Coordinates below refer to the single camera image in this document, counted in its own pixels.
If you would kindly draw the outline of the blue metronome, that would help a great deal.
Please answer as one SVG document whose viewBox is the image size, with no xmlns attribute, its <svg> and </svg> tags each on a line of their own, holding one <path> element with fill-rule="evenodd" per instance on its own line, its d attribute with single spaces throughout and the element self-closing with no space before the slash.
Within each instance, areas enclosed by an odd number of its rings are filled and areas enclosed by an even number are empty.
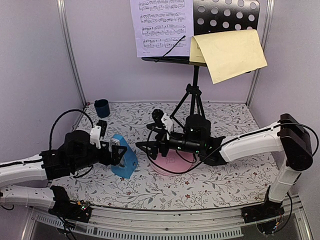
<svg viewBox="0 0 320 240">
<path fill-rule="evenodd" d="M 127 147 L 127 151 L 124 155 L 124 166 L 112 165 L 111 171 L 118 177 L 129 179 L 138 166 L 138 159 L 136 154 L 122 135 L 114 134 L 109 143 L 110 149 L 111 145 Z"/>
</svg>

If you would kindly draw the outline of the pink plate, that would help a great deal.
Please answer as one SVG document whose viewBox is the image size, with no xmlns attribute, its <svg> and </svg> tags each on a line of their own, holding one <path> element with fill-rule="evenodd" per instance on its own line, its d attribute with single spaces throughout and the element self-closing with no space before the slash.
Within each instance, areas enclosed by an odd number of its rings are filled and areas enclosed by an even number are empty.
<svg viewBox="0 0 320 240">
<path fill-rule="evenodd" d="M 159 153 L 156 160 L 154 160 L 158 166 L 174 173 L 189 170 L 196 161 L 192 153 L 183 151 L 176 153 L 176 151 L 172 149 L 169 150 L 166 157 L 163 157 L 162 154 Z"/>
</svg>

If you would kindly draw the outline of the yellow sheet music page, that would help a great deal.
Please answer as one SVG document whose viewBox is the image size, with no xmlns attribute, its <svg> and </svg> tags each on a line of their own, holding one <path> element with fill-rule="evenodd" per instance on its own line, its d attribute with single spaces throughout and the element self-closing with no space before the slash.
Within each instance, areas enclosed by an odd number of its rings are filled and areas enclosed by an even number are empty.
<svg viewBox="0 0 320 240">
<path fill-rule="evenodd" d="M 213 84 L 268 65 L 255 29 L 195 35 L 189 61 L 205 63 Z"/>
</svg>

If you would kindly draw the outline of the purple sheet music page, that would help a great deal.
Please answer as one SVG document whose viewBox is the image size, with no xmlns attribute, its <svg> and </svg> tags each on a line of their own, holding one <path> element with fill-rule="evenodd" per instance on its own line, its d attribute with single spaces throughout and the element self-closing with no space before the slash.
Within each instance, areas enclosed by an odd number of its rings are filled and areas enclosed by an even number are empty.
<svg viewBox="0 0 320 240">
<path fill-rule="evenodd" d="M 188 57 L 194 35 L 192 0 L 131 0 L 137 57 Z"/>
</svg>

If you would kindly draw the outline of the black music stand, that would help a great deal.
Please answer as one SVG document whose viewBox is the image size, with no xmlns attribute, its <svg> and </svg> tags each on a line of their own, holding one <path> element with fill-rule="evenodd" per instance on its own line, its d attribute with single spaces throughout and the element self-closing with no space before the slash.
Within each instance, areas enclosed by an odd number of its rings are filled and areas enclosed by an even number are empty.
<svg viewBox="0 0 320 240">
<path fill-rule="evenodd" d="M 194 0 L 193 1 L 193 29 L 194 34 L 203 35 L 210 33 L 257 29 L 260 14 L 260 3 L 257 0 Z M 175 114 L 188 96 L 191 96 L 190 114 L 205 115 L 201 94 L 198 86 L 199 68 L 206 63 L 199 60 L 190 60 L 187 56 L 154 56 L 143 57 L 148 62 L 175 63 L 193 65 L 192 84 L 186 86 L 186 93 L 171 113 L 170 117 L 181 127 Z"/>
</svg>

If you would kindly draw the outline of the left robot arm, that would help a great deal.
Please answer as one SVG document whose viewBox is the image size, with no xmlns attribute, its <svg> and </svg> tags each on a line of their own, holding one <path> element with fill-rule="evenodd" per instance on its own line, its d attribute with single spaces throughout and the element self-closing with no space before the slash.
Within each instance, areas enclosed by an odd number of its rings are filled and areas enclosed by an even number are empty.
<svg viewBox="0 0 320 240">
<path fill-rule="evenodd" d="M 1 205 L 25 205 L 55 208 L 63 217 L 74 213 L 74 205 L 62 187 L 32 188 L 20 186 L 29 181 L 55 180 L 69 177 L 94 164 L 116 166 L 127 147 L 110 145 L 100 140 L 99 128 L 93 134 L 75 130 L 65 135 L 58 149 L 43 151 L 32 157 L 9 161 L 0 165 Z"/>
</svg>

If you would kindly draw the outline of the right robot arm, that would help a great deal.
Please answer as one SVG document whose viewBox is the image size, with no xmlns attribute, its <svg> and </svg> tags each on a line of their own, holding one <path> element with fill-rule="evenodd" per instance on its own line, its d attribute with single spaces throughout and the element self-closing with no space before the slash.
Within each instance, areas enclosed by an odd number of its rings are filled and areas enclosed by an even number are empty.
<svg viewBox="0 0 320 240">
<path fill-rule="evenodd" d="M 204 116 L 193 114 L 186 118 L 183 132 L 173 131 L 173 122 L 157 109 L 153 123 L 147 128 L 156 132 L 155 140 L 136 142 L 136 147 L 154 162 L 158 155 L 167 156 L 169 150 L 198 155 L 199 162 L 209 166 L 225 165 L 234 160 L 267 152 L 284 152 L 285 159 L 274 183 L 268 188 L 258 213 L 269 218 L 278 210 L 288 190 L 299 175 L 313 164 L 311 138 L 306 126 L 290 114 L 256 131 L 238 136 L 211 136 L 211 122 Z"/>
</svg>

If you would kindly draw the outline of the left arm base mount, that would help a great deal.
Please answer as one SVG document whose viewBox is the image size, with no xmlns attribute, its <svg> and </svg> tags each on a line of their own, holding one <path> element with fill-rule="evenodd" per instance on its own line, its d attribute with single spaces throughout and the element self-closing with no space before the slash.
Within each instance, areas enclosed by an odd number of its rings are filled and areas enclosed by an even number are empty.
<svg viewBox="0 0 320 240">
<path fill-rule="evenodd" d="M 48 209 L 48 213 L 62 219 L 88 223 L 92 208 L 89 201 L 71 201 L 66 190 L 62 186 L 51 186 L 54 205 Z"/>
</svg>

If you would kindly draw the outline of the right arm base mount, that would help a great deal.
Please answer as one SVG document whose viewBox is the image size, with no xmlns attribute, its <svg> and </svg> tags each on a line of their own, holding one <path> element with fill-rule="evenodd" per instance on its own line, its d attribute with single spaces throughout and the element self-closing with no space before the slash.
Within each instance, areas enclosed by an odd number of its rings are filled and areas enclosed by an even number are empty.
<svg viewBox="0 0 320 240">
<path fill-rule="evenodd" d="M 256 225 L 261 234 L 272 235 L 278 229 L 280 220 L 285 213 L 282 204 L 283 202 L 273 202 L 266 198 L 261 204 L 243 207 L 241 209 L 241 216 L 245 223 L 253 223 L 272 218 L 271 221 L 258 223 Z"/>
</svg>

